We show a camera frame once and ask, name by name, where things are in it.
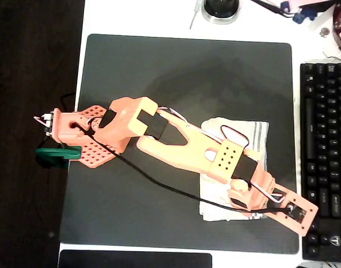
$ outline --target robotic arm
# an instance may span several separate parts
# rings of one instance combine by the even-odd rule
[[[44,124],[46,135],[58,143],[80,146],[80,158],[71,161],[89,168],[112,160],[125,151],[132,137],[139,137],[136,146],[144,153],[175,168],[230,184],[231,206],[246,216],[261,209],[277,208],[265,214],[305,236],[318,211],[303,197],[276,184],[258,162],[257,152],[245,149],[247,145],[239,142],[247,140],[241,133],[232,141],[215,137],[171,108],[158,107],[147,97],[117,99],[109,109],[96,105],[81,112],[61,113],[56,108],[42,117],[45,122],[39,117],[35,119]],[[167,124],[178,129],[187,140],[186,145],[159,141]]]

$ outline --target black cable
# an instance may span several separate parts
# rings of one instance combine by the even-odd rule
[[[150,176],[146,172],[144,172],[140,167],[136,166],[131,161],[125,159],[123,156],[118,155],[117,153],[115,153],[114,151],[109,149],[106,145],[98,142],[92,135],[87,133],[88,131],[84,130],[80,125],[75,123],[74,127],[78,127],[81,131],[83,131],[85,133],[85,135],[90,137],[94,142],[98,143],[101,147],[103,147],[108,152],[112,153],[114,156],[116,156],[122,162],[124,162],[125,164],[127,164],[128,166],[133,168],[134,170],[138,171],[141,175],[146,177],[152,183],[154,183],[154,184],[156,184],[156,185],[158,185],[158,186],[160,186],[160,187],[162,187],[164,189],[170,190],[170,191],[172,191],[174,193],[183,195],[185,197],[189,197],[189,198],[194,199],[194,200],[199,201],[199,202],[204,202],[204,203],[207,203],[207,204],[211,204],[211,205],[214,205],[214,206],[219,207],[219,208],[224,208],[224,209],[227,209],[227,210],[236,211],[236,212],[242,212],[242,213],[269,213],[269,212],[284,212],[284,213],[286,213],[286,212],[290,211],[289,208],[264,208],[264,209],[255,209],[255,210],[251,210],[251,211],[248,211],[246,209],[230,208],[230,207],[227,207],[225,205],[217,204],[215,202],[212,202],[212,201],[209,201],[209,200],[197,197],[196,195],[193,195],[193,194],[181,191],[179,189],[176,189],[174,187],[171,187],[171,186],[169,186],[167,184],[163,184],[163,183],[155,180],[152,176]]]

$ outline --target white towel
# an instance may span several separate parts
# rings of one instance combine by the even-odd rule
[[[204,121],[201,128],[219,138],[224,138],[220,127],[222,125],[229,126],[240,133],[247,136],[249,145],[246,147],[261,154],[261,161],[264,163],[266,170],[266,139],[269,128],[268,122],[259,121],[233,121],[226,118],[211,118]],[[218,204],[227,205],[231,207],[227,190],[230,185],[222,184],[205,174],[200,174],[200,197]],[[262,214],[254,213],[251,217],[246,217],[239,212],[234,212],[226,209],[216,207],[204,202],[199,204],[199,213],[203,215],[204,221],[230,221],[230,220],[247,220],[262,218]]]

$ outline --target keyboard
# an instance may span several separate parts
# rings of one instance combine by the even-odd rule
[[[305,260],[341,262],[341,64],[301,65],[302,195],[319,207]]]

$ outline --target orange pegboard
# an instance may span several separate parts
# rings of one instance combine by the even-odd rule
[[[78,113],[90,119],[92,117],[102,117],[105,112],[105,108],[99,105],[94,105]],[[98,125],[100,121],[101,118],[95,118],[92,121],[91,127],[94,131],[98,130]],[[80,159],[72,161],[79,161],[89,168],[96,168],[113,158],[115,158],[115,156],[112,153],[108,152],[98,143],[89,138],[89,143],[82,146]]]

